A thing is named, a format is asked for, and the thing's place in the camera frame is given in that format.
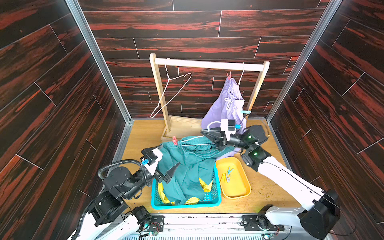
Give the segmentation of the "blue wire hanger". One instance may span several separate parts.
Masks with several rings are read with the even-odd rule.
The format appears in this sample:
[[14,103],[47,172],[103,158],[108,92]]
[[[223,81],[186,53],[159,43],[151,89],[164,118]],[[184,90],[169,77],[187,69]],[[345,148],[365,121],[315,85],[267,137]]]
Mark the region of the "blue wire hanger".
[[[221,121],[214,121],[214,122],[210,122],[203,129],[209,130],[213,128],[220,128],[220,125],[221,125]],[[208,153],[222,151],[222,150],[217,150],[215,145],[204,135],[182,138],[180,141],[178,141],[178,144],[182,147],[183,150],[193,151],[197,153],[208,154]]]

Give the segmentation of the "red clothespin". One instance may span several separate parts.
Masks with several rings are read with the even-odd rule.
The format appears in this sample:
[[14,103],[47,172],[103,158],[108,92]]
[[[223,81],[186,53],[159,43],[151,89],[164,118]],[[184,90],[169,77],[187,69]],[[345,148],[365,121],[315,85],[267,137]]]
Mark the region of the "red clothespin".
[[175,136],[172,137],[172,142],[175,146],[178,145],[178,139]]

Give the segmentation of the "green shorts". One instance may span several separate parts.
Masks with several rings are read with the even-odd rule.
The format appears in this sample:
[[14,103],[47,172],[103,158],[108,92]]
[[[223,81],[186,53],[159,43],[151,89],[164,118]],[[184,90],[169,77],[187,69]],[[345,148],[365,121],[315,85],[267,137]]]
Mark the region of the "green shorts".
[[185,205],[191,197],[197,197],[203,201],[205,192],[199,179],[202,179],[207,185],[213,181],[216,157],[222,151],[208,154],[197,153],[183,150],[179,144],[175,146],[173,142],[163,143],[160,151],[163,153],[163,157],[158,164],[158,170],[162,174],[180,163],[172,180],[169,183],[161,182],[170,202],[175,202],[175,205]]

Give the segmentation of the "light blue clothespin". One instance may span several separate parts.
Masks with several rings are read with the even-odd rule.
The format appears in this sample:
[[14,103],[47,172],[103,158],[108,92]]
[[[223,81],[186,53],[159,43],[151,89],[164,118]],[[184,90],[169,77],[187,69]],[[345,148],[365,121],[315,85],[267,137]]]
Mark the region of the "light blue clothespin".
[[227,176],[229,177],[234,169],[228,167]]

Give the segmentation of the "yellow clothespin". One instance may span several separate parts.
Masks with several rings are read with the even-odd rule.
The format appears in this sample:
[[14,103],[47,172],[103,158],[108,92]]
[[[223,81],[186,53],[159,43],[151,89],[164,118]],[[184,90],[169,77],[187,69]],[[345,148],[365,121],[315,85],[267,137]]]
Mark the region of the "yellow clothespin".
[[224,182],[228,181],[227,174],[225,173],[222,174],[221,181],[224,181]]

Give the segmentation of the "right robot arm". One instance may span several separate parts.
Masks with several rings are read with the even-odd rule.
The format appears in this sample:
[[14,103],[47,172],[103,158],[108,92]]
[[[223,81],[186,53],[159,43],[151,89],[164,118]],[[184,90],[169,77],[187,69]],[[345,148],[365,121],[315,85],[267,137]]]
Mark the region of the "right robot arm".
[[245,229],[256,225],[262,231],[276,231],[285,225],[299,227],[312,237],[323,240],[339,221],[339,195],[334,190],[324,191],[310,184],[264,150],[262,144],[268,137],[262,126],[247,127],[240,134],[236,125],[222,123],[218,128],[202,129],[201,134],[219,150],[225,147],[241,149],[241,157],[248,167],[279,185],[301,205],[299,208],[266,205],[255,220],[243,219]]

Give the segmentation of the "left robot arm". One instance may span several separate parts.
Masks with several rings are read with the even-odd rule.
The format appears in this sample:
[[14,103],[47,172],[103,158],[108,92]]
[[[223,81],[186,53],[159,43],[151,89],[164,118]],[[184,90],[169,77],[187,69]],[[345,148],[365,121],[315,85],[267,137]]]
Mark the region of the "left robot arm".
[[143,207],[135,207],[122,223],[104,233],[121,214],[129,208],[127,200],[138,199],[153,180],[169,183],[179,163],[165,174],[158,170],[163,159],[162,146],[142,150],[140,161],[127,159],[113,162],[98,170],[105,191],[98,194],[82,212],[71,240],[118,240],[151,225],[152,216]]

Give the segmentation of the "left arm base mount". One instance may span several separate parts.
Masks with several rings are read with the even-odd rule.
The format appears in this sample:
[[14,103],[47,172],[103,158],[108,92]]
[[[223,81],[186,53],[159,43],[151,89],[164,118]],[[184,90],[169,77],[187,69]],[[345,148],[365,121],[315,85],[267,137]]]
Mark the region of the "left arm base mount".
[[150,220],[144,220],[139,225],[139,232],[162,232],[165,225],[165,216],[162,215],[151,215]]

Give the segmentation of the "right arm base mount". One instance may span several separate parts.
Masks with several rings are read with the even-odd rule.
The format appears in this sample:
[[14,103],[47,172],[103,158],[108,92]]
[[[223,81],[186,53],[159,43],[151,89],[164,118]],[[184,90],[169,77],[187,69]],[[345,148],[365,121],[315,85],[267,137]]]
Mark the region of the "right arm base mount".
[[245,231],[284,231],[283,225],[271,224],[265,216],[259,215],[243,215],[240,225],[244,227]]

